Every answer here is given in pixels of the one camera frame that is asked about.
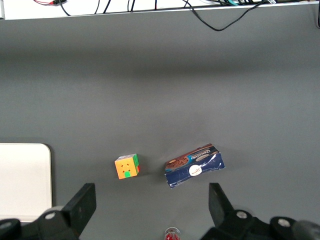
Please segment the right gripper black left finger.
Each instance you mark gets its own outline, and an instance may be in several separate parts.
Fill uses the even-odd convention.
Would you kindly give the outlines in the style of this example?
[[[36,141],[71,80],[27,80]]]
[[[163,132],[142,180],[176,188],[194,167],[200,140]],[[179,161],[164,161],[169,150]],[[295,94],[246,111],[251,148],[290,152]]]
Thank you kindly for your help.
[[[78,240],[96,208],[95,184],[86,183],[62,209],[47,210],[39,217],[39,239]]]

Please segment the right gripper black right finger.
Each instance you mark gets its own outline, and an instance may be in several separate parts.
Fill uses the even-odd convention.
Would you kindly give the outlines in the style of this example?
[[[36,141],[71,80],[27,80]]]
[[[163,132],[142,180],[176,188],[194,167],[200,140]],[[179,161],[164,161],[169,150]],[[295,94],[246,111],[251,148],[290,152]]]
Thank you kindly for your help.
[[[270,240],[267,223],[245,210],[234,209],[218,183],[209,184],[208,209],[214,223],[203,240]]]

